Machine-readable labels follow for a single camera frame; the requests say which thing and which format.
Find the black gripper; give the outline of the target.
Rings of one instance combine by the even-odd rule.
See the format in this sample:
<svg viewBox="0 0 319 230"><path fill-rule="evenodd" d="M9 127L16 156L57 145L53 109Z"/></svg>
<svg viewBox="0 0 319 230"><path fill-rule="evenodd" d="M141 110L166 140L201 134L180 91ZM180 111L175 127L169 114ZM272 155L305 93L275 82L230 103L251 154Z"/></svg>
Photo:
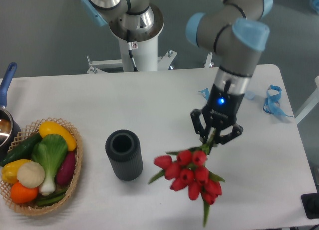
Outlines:
<svg viewBox="0 0 319 230"><path fill-rule="evenodd" d="M244 94L232 94L225 92L213 84L209 99L202 111L194 109L190 113L195 133L200 136L202 143L207 143L211 128L216 130L214 144L226 144L237 138L243 132L243 127L236 123L237 112L243 100ZM204 128L200 116L204 117L206 127ZM232 126L232 131L222 135L221 131Z"/></svg>

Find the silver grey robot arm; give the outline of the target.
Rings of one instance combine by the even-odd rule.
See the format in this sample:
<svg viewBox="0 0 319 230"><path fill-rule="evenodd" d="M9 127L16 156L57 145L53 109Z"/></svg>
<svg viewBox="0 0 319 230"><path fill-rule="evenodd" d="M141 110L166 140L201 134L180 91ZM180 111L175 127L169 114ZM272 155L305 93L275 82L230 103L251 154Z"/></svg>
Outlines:
<svg viewBox="0 0 319 230"><path fill-rule="evenodd" d="M265 49L269 28L260 19L273 0L222 0L216 14L196 13L186 25L186 38L222 58L207 104L191 112L202 143L225 144L242 134L236 114ZM81 0L88 16L108 25L118 39L125 72L156 71L162 12L150 0Z"/></svg>

